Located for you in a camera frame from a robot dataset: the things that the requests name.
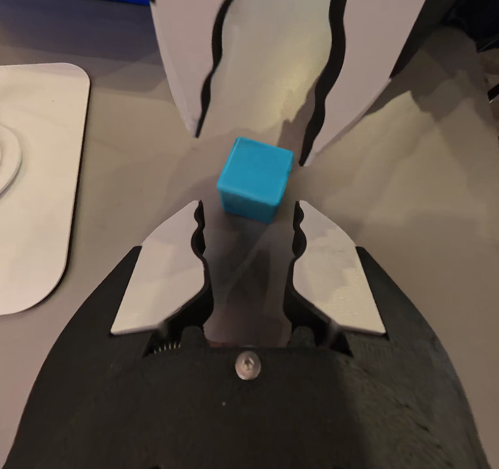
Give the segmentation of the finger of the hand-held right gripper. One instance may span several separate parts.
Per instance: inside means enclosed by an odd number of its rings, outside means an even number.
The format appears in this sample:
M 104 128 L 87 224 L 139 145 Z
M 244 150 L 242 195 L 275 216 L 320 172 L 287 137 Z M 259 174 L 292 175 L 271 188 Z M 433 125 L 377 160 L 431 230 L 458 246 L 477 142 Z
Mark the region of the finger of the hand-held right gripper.
M 200 136 L 211 81 L 222 57 L 222 28 L 234 0 L 150 0 L 173 101 L 188 130 Z
M 300 166 L 352 128 L 388 86 L 425 1 L 330 0 L 331 47 L 315 84 Z

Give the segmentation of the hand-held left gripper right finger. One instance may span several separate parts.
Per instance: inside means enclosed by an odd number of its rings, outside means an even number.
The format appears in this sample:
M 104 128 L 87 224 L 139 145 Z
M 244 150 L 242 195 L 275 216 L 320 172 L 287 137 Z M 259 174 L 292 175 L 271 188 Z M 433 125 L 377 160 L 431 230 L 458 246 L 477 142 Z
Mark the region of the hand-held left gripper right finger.
M 293 259 L 284 291 L 284 314 L 292 330 L 314 337 L 342 331 L 384 336 L 386 329 L 356 244 L 308 202 L 296 202 Z

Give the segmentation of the light blue cube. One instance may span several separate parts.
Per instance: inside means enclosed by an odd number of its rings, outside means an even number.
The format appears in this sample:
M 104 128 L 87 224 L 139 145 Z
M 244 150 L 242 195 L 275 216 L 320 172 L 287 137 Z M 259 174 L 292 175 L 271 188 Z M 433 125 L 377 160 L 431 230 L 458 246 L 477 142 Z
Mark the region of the light blue cube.
M 216 185 L 222 209 L 264 224 L 272 223 L 293 162 L 291 150 L 236 138 Z

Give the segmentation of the wooden document stand white base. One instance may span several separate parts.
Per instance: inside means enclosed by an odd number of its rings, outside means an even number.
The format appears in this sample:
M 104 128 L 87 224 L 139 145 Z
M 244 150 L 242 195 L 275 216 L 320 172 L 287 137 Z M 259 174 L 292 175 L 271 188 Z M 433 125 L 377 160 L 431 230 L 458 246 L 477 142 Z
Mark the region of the wooden document stand white base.
M 1 66 L 1 316 L 42 302 L 66 271 L 89 94 L 73 64 Z

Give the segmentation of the grey desk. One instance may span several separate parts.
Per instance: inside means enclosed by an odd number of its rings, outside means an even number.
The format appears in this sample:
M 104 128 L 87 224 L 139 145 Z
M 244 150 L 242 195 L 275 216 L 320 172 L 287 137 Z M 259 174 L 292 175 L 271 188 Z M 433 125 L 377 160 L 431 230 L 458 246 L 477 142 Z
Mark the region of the grey desk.
M 129 249 L 184 204 L 205 206 L 215 312 L 207 335 L 284 344 L 280 309 L 294 202 L 367 249 L 417 306 L 462 381 L 498 468 L 498 141 L 472 42 L 440 29 L 374 111 L 290 177 L 268 227 L 226 216 L 216 181 L 233 140 L 257 138 L 223 93 L 192 139 L 173 105 L 146 7 L 1 0 L 1 63 L 82 67 L 91 96 L 67 272 L 55 293 L 1 318 L 1 466 L 34 381 L 79 306 Z

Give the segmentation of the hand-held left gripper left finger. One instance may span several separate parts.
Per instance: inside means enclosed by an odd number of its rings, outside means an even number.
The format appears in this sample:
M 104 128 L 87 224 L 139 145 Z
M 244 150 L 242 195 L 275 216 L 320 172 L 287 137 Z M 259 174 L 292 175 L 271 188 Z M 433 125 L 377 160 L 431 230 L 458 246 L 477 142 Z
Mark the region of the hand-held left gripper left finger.
M 195 200 L 147 236 L 111 326 L 113 335 L 203 328 L 214 309 L 203 202 Z

